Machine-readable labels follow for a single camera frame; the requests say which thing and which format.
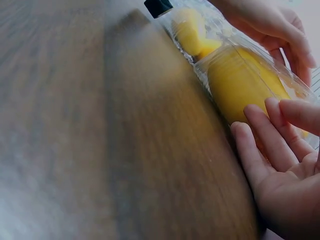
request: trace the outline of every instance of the clear plastic package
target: clear plastic package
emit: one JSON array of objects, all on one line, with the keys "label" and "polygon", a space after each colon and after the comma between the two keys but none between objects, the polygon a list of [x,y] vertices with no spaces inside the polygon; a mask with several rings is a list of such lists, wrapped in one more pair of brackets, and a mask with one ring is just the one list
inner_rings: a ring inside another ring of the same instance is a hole
[{"label": "clear plastic package", "polygon": [[222,44],[218,26],[208,30],[203,16],[193,8],[174,8],[162,16],[165,27],[176,46],[191,64],[195,64]]},{"label": "clear plastic package", "polygon": [[[221,47],[194,65],[194,71],[229,124],[247,122],[243,109],[249,104],[267,114],[265,99],[270,97],[319,103],[294,73],[241,36],[225,38]],[[302,132],[316,148],[319,137]]]},{"label": "clear plastic package", "polygon": [[[313,91],[283,64],[240,34],[226,34],[212,23],[208,27],[197,10],[171,7],[159,19],[229,124],[247,122],[243,109],[248,104],[267,113],[269,97],[318,103]],[[302,133],[312,147],[319,145],[319,137]]]}]

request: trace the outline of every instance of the wood grain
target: wood grain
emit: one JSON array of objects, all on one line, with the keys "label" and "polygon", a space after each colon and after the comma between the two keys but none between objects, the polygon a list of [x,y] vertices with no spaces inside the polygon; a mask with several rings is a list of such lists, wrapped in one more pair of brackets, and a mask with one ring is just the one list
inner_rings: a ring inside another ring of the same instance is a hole
[{"label": "wood grain", "polygon": [[142,0],[0,1],[0,239],[258,239],[228,132]]}]

